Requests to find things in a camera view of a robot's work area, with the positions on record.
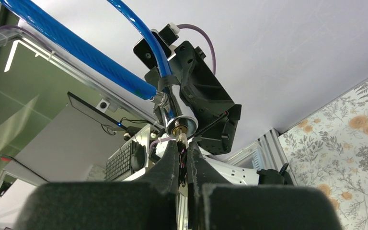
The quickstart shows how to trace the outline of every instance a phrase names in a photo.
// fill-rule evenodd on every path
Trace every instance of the blue hose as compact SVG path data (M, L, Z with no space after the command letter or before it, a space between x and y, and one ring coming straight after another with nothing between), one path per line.
M156 95L155 87L82 40L30 0L0 1L2 5L28 22L34 29L109 80L144 100Z
M151 33L149 28L144 24L144 22L121 0L107 0L115 8L117 8L142 34L146 42L149 44L151 50L157 61L157 66L159 67L160 75L165 77L172 74L167 57L157 41L154 35Z

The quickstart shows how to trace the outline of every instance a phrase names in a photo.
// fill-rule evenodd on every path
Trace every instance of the black keyboard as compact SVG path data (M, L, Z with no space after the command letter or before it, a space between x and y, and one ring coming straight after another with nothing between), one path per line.
M117 153L106 162L106 181L123 180L131 175L130 158L137 143L130 141L120 148Z

